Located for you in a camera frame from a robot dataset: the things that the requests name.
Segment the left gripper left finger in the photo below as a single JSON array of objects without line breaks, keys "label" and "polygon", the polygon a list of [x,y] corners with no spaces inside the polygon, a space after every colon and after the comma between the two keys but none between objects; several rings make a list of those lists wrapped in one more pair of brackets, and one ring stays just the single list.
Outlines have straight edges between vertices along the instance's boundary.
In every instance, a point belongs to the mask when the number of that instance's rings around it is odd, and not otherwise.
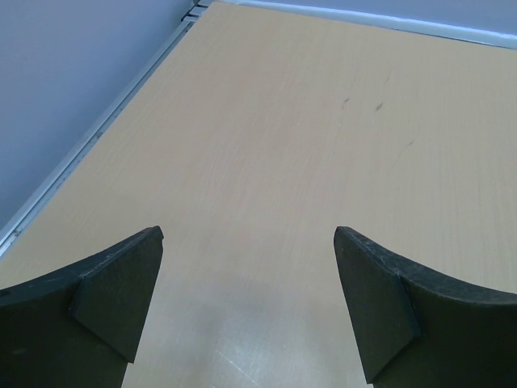
[{"label": "left gripper left finger", "polygon": [[149,312],[160,227],[1,291],[3,387],[120,387]]}]

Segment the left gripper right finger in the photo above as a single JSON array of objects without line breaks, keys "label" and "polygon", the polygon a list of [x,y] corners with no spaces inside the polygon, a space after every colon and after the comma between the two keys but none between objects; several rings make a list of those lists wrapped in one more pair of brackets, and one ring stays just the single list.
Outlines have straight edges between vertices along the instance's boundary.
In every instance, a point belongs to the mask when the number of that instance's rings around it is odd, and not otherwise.
[{"label": "left gripper right finger", "polygon": [[368,384],[515,386],[513,293],[447,276],[345,226],[334,252]]}]

